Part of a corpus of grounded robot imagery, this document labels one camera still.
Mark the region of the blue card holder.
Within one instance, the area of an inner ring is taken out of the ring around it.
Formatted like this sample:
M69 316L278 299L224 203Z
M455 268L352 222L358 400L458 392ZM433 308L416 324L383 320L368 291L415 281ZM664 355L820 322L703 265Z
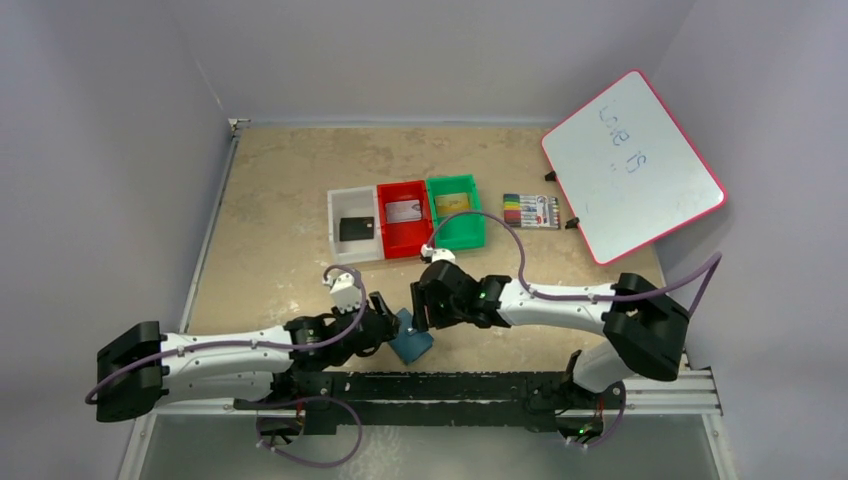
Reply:
M406 308L399 310L396 316L398 334L388 344L400 361L409 366L433 347L434 338L428 331L420 332L413 327L412 314Z

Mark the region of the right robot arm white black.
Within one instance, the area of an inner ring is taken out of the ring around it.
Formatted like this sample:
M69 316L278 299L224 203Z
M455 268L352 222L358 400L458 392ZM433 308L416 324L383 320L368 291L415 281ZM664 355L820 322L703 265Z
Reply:
M573 354L567 384L598 394L638 375L677 379L690 315L644 277L623 273L588 287L524 286L507 275L476 279L458 265L435 261L411 283L417 330L467 323L481 329L548 326L602 337Z

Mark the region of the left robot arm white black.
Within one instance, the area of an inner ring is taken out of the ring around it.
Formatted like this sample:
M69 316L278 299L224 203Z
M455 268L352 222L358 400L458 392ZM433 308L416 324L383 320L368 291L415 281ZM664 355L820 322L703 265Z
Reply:
M399 330L377 292L362 309L333 308L233 335L166 334L156 321L141 322L98 351L97 383L86 402L97 421L116 423L189 400L288 400L304 393L301 374L371 356Z

